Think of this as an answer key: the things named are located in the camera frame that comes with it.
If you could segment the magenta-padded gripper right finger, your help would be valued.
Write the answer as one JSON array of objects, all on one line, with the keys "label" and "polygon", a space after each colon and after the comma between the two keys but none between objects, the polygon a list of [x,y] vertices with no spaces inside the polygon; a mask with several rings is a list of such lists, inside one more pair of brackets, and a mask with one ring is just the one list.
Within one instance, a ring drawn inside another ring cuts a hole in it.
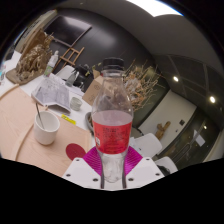
[{"label": "magenta-padded gripper right finger", "polygon": [[142,157],[134,148],[128,148],[124,160],[124,189],[140,188],[163,177],[163,173],[150,157]]}]

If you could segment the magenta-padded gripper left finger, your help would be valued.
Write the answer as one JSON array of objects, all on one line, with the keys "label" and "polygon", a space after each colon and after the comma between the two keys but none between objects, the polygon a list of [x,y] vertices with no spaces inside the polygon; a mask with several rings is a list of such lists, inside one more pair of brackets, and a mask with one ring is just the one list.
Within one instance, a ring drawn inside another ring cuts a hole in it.
[{"label": "magenta-padded gripper left finger", "polygon": [[83,158],[75,158],[62,178],[84,188],[101,189],[101,175],[101,159],[93,147]]}]

